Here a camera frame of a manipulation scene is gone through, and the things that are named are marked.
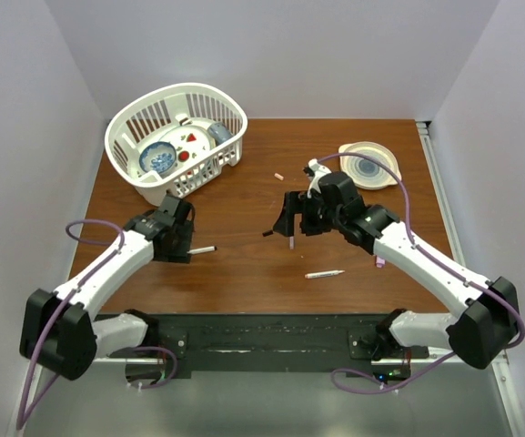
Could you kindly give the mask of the white black-tip marker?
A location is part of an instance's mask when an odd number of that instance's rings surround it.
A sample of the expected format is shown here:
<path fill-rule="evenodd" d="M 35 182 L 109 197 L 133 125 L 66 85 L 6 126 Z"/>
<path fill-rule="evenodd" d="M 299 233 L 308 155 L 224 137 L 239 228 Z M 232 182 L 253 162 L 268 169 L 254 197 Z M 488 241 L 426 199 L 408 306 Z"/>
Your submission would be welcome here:
<path fill-rule="evenodd" d="M 211 253 L 211 252 L 215 252 L 215 251 L 217 251 L 217 246 L 207 246 L 207 247 L 203 247 L 203 248 L 191 249 L 191 250 L 189 250 L 187 252 L 187 254 L 193 256 L 193 255 Z"/>

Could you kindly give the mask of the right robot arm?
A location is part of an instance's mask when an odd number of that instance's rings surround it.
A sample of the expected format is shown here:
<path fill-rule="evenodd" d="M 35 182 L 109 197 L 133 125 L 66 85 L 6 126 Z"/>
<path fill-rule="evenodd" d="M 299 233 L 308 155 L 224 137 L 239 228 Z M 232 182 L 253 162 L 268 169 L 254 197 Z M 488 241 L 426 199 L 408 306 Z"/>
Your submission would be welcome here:
<path fill-rule="evenodd" d="M 376 329 L 382 355 L 395 358 L 407 347 L 431 346 L 483 370 L 521 335 L 512 282 L 487 279 L 448 258 L 397 214 L 365 203 L 345 173 L 319 167 L 310 175 L 307 190 L 285 193 L 273 232 L 291 238 L 297 231 L 315 236 L 335 230 L 347 243 L 401 269 L 446 308 L 444 313 L 392 311 Z"/>

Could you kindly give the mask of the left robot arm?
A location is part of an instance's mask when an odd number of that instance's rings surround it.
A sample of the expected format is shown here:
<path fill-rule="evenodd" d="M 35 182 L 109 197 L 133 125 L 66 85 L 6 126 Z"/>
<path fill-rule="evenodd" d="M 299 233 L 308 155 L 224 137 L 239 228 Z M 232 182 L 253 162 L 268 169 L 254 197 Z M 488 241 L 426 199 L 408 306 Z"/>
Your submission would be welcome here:
<path fill-rule="evenodd" d="M 140 310 L 98 320 L 107 300 L 152 261 L 188 263 L 195 208 L 167 195 L 161 204 L 130 219 L 90 265 L 52 291 L 28 298 L 20 354 L 69 380 L 80 378 L 97 358 L 130 349 L 153 355 L 161 343 L 158 322 Z"/>

